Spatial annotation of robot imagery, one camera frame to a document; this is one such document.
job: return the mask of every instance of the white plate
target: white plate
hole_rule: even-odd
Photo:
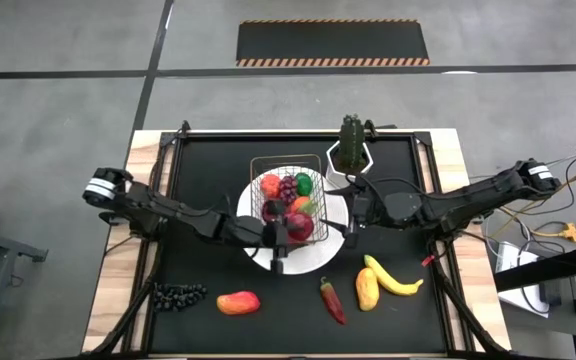
[[[308,174],[312,181],[323,181],[324,190],[334,190],[337,186],[333,185],[331,182],[326,180],[318,172],[308,169],[301,168],[298,172],[304,172]],[[259,175],[251,184],[248,184],[244,191],[239,196],[239,203],[237,204],[237,216],[251,215],[250,214],[250,189],[251,186],[259,186],[261,179],[267,174],[280,175],[285,173],[282,168],[272,169],[266,171],[265,173]],[[348,225],[348,207],[346,206],[346,201],[342,196],[324,195],[326,197],[326,215],[328,220],[334,221],[339,224]],[[305,274],[307,272],[317,270],[320,267],[326,265],[341,249],[344,243],[344,238],[342,234],[328,227],[328,238],[324,241],[319,241],[314,244],[301,247],[288,254],[288,257],[283,258],[284,263],[284,274],[286,275],[297,275]],[[254,254],[254,248],[245,248],[244,251],[248,256]],[[253,260],[266,270],[270,270],[270,260],[272,260],[272,249],[259,249],[259,252]]]

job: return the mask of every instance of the metal basket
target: metal basket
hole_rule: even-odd
[[[326,196],[321,172],[321,159],[317,155],[265,156],[252,159],[250,161],[250,213],[258,219],[262,218],[261,209],[267,200],[261,191],[263,175],[275,174],[283,178],[287,175],[295,176],[298,173],[308,174],[312,179],[310,199],[317,204],[311,215],[315,227],[304,243],[326,240],[328,238],[328,226],[320,221],[327,219]]]

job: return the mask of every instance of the wooden table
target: wooden table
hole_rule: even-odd
[[[382,131],[409,132],[411,130]],[[447,192],[468,185],[468,173],[466,172],[466,165],[461,153],[457,131],[455,129],[419,129],[419,131],[429,131],[432,135],[433,150],[442,191]],[[150,170],[157,157],[159,139],[162,132],[168,131],[148,130],[135,132],[126,164],[126,170],[134,176],[135,181],[148,183]],[[164,162],[160,187],[162,192],[165,192],[168,185],[171,153],[172,151],[169,151]],[[427,184],[427,190],[430,191],[432,190],[432,180],[428,172],[428,163],[424,161],[426,159],[425,156],[421,156],[421,158],[422,167],[424,168],[424,180]],[[471,225],[468,230],[481,235],[479,226]],[[114,227],[110,232],[107,246],[110,247],[127,237],[127,226]],[[488,262],[486,245],[480,240],[462,236],[458,241],[454,242],[454,247],[466,303],[495,341],[504,348],[510,349],[510,340],[508,339],[504,317],[497,297],[492,270]],[[139,240],[135,239],[116,248],[104,259],[82,351],[92,350],[99,345],[128,307],[138,255]],[[455,343],[460,348],[463,346],[463,339],[460,336],[459,317],[452,304],[450,304],[450,300],[448,302]],[[145,305],[140,309],[135,322],[136,326],[132,341],[132,346],[135,350],[139,348],[142,339],[144,314]]]

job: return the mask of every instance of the cactus figurine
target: cactus figurine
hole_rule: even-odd
[[[366,166],[364,126],[357,114],[344,116],[339,130],[339,150],[334,155],[335,168],[356,175]]]

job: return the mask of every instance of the grape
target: grape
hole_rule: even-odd
[[[297,179],[292,175],[286,175],[279,182],[279,198],[286,204],[297,199]]]
[[[153,290],[153,305],[157,312],[179,312],[205,299],[207,292],[208,290],[202,284],[156,284]]]

